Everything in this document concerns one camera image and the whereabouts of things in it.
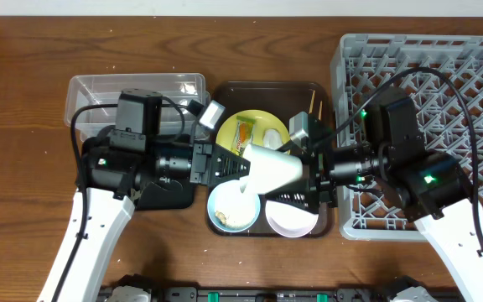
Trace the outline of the green snack wrapper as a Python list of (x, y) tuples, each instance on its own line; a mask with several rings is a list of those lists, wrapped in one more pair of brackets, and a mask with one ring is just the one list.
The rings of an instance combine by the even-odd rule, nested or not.
[(252, 142), (256, 121), (249, 117), (236, 117), (236, 132), (232, 141), (231, 151), (242, 156), (245, 148)]

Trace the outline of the white paper cup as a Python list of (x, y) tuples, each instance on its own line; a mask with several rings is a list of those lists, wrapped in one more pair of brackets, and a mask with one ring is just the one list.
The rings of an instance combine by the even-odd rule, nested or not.
[(303, 175), (302, 161), (277, 150), (248, 145), (243, 158), (250, 163), (249, 174), (240, 179), (242, 193), (267, 194), (299, 180)]

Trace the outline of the light blue bowl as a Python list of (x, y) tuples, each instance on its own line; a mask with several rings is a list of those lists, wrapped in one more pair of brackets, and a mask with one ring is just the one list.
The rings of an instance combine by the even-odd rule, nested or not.
[(261, 201), (258, 194), (242, 192), (240, 180), (216, 186), (209, 194), (207, 214), (220, 231), (235, 233), (248, 230), (257, 220)]

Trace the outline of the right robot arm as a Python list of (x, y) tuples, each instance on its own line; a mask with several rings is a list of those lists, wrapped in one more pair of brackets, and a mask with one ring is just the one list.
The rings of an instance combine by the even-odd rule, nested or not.
[(361, 112), (367, 141), (331, 148), (313, 117), (303, 138), (306, 178), (265, 196), (270, 201), (315, 212), (335, 201), (336, 189), (358, 189), (376, 181), (428, 240), (449, 270), (463, 298), (483, 301), (483, 215), (473, 184), (450, 154), (426, 149), (413, 100), (391, 87), (367, 100)]

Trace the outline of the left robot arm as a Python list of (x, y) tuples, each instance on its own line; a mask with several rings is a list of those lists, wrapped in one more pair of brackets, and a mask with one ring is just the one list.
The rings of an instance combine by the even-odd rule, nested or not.
[(113, 104), (114, 125), (83, 144), (77, 142), (75, 132), (70, 134), (76, 192), (65, 236), (39, 300), (94, 300), (123, 229), (138, 203), (153, 199), (152, 188), (184, 192), (249, 174), (248, 160), (217, 144), (184, 143), (182, 132), (161, 136), (165, 107), (197, 117), (211, 110), (196, 102), (182, 107), (159, 92), (127, 88)]

